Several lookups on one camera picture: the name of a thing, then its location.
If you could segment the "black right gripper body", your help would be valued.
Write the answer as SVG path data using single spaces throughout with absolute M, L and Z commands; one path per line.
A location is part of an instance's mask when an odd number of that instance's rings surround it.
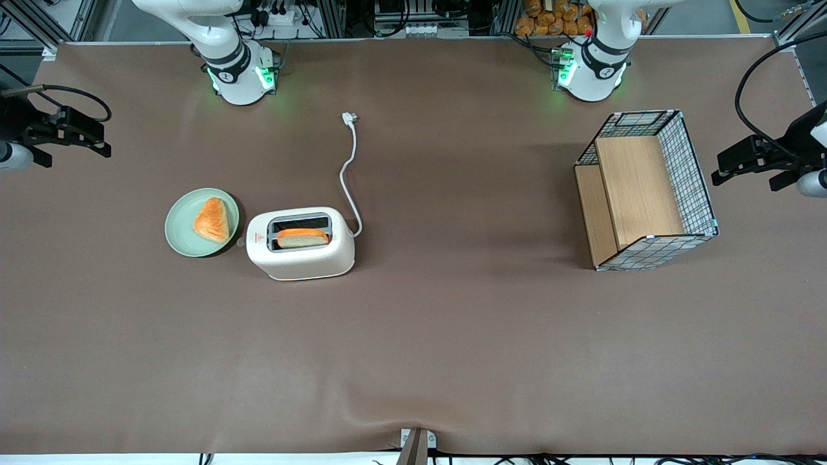
M 27 132 L 41 112 L 24 97 L 1 97 L 1 141 L 30 147 Z

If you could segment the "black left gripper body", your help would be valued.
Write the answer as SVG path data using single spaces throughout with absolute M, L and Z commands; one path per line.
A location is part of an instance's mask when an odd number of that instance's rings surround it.
M 779 140 L 780 145 L 789 151 L 780 159 L 780 169 L 784 171 L 797 168 L 825 168 L 826 150 L 826 103 L 819 103 L 789 124 L 785 134 Z

